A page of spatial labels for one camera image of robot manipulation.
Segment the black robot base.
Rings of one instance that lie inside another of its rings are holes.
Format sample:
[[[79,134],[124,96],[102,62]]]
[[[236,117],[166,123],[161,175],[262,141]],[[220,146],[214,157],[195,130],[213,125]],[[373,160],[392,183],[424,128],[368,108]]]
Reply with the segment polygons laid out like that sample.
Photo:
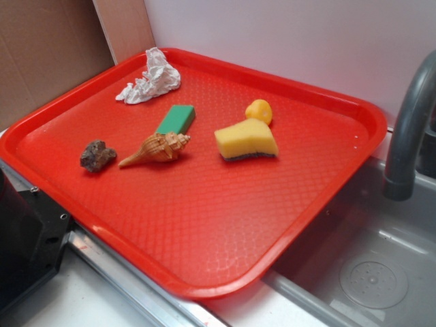
[[[42,190],[18,191],[1,173],[1,314],[58,272],[72,217]]]

